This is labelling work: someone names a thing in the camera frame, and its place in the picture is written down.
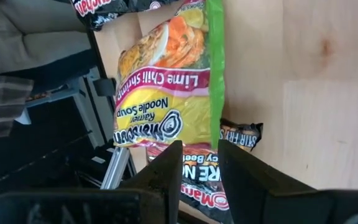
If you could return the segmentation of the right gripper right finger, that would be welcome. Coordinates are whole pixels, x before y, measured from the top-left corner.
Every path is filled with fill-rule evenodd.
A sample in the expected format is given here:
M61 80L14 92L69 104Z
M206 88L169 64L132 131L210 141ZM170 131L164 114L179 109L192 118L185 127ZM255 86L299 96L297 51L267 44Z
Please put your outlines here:
M317 190L227 140L218 143L234 223L358 223L358 190Z

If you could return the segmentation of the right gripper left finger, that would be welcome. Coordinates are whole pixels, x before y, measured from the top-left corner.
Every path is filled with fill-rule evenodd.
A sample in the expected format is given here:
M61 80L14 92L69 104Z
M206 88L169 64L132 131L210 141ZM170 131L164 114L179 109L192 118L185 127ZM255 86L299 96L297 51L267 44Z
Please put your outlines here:
M176 223L183 143L174 141L114 190L53 189L0 195L0 224Z

